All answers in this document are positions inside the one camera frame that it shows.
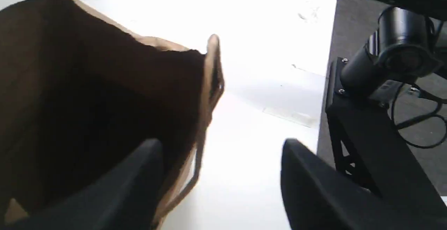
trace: gray floor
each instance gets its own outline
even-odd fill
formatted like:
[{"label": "gray floor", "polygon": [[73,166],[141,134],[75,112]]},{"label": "gray floor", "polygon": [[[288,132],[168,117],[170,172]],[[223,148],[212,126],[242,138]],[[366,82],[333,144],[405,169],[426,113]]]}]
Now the gray floor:
[{"label": "gray floor", "polygon": [[[377,18],[385,7],[385,4],[372,0],[338,0],[329,58],[332,60],[336,57],[350,58],[353,56],[376,30]],[[420,79],[418,85],[435,95],[447,98],[447,82],[436,75]],[[427,113],[433,110],[434,106],[435,104],[430,101],[405,95],[396,103],[396,121],[403,121],[418,114]],[[443,108],[440,114],[447,117],[447,107]],[[416,144],[429,145],[442,138],[445,130],[441,120],[431,119],[402,130],[401,134]],[[412,147],[412,151],[441,195],[447,195],[447,143],[435,149]],[[321,117],[318,155],[334,166],[324,112]]]}]

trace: black metal frame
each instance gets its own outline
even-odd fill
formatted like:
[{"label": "black metal frame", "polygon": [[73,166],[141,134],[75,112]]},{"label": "black metal frame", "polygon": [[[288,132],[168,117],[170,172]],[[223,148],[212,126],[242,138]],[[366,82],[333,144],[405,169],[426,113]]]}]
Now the black metal frame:
[{"label": "black metal frame", "polygon": [[446,217],[447,207],[399,136],[386,107],[350,97],[343,90],[340,72],[344,66],[342,58],[332,62],[326,100],[337,171],[396,208]]}]

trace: black cable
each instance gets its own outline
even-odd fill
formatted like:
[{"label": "black cable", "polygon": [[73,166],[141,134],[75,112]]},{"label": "black cable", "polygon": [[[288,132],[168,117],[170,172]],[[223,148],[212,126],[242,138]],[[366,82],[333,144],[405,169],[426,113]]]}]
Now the black cable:
[{"label": "black cable", "polygon": [[429,146],[419,146],[419,145],[417,145],[417,144],[414,144],[414,143],[408,141],[407,139],[404,139],[404,138],[401,136],[400,133],[398,133],[399,136],[400,136],[400,137],[401,137],[407,144],[409,144],[410,146],[413,146],[413,147],[416,147],[416,148],[419,148],[419,149],[432,149],[432,148],[434,148],[434,147],[436,147],[436,146],[441,145],[441,144],[444,143],[444,141],[447,139],[447,121],[446,121],[446,119],[445,119],[443,116],[441,116],[440,114],[438,114],[438,112],[442,109],[442,105],[445,104],[445,103],[447,103],[447,99],[439,98],[439,97],[437,97],[437,96],[435,96],[435,95],[433,95],[433,94],[431,94],[431,93],[429,93],[429,92],[426,92],[425,90],[421,89],[418,85],[416,85],[416,84],[412,84],[413,87],[417,88],[417,89],[420,91],[420,93],[419,93],[419,98],[423,98],[423,99],[426,99],[426,100],[431,100],[431,101],[436,102],[436,103],[437,103],[437,104],[436,104],[436,108],[435,108],[434,111],[432,111],[432,112],[429,112],[429,113],[427,113],[427,114],[422,114],[422,115],[417,116],[417,117],[413,117],[413,118],[411,118],[411,119],[408,119],[407,121],[398,123],[398,124],[396,125],[396,121],[395,121],[395,119],[394,119],[394,110],[396,109],[396,101],[397,101],[397,98],[399,97],[399,94],[400,94],[402,88],[404,87],[404,85],[405,85],[405,83],[401,84],[401,86],[400,86],[399,89],[397,90],[396,95],[394,96],[393,104],[391,105],[391,121],[393,122],[393,125],[395,125],[396,129],[397,129],[397,130],[401,130],[401,129],[404,129],[404,128],[408,128],[408,127],[410,127],[410,126],[416,125],[416,124],[418,124],[418,123],[420,123],[420,122],[423,122],[423,121],[425,121],[425,120],[428,120],[428,119],[430,119],[430,118],[434,118],[434,117],[436,117],[436,118],[441,119],[441,120],[444,122],[444,125],[445,125],[445,127],[446,127],[446,131],[445,131],[444,136],[442,137],[442,139],[441,139],[440,141],[438,141],[438,142],[435,143],[435,144],[429,145]]}]

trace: brown paper bag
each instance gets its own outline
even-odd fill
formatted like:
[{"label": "brown paper bag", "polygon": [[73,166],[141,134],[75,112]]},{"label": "brown paper bag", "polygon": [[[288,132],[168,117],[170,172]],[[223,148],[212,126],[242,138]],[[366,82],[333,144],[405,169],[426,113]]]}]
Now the brown paper bag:
[{"label": "brown paper bag", "polygon": [[217,36],[201,55],[79,0],[22,1],[0,23],[0,214],[14,198],[32,216],[158,138],[167,172],[153,222],[162,222],[198,180],[224,91]]}]

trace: white table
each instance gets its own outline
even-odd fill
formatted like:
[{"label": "white table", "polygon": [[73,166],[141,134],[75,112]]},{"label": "white table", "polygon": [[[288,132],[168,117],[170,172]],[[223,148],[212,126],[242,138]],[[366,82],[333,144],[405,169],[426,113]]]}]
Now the white table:
[{"label": "white table", "polygon": [[138,34],[201,52],[209,35],[221,38],[227,88],[201,177],[163,230],[289,229],[282,145],[297,138],[316,152],[336,0],[82,1]]}]

